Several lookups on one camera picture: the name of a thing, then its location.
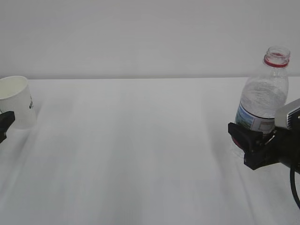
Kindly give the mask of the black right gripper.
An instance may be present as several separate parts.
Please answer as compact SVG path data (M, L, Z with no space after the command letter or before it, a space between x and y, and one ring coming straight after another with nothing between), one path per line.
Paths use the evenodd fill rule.
M244 164L252 170L282 163L300 168L300 132L275 128L263 139L263 132L248 130L230 122L228 133L244 154Z

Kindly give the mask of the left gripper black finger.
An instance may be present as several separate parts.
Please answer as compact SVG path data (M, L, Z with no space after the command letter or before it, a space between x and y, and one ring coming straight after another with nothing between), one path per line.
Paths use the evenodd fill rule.
M4 112L0 115L0 143L6 138L6 132L15 121L15 113L13 111Z

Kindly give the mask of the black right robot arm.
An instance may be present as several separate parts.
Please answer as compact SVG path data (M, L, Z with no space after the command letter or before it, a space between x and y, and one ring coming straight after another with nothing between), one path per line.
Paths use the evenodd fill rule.
M275 127L269 134L228 124L233 142L244 152L244 165L252 170L282 163L300 172L300 132Z

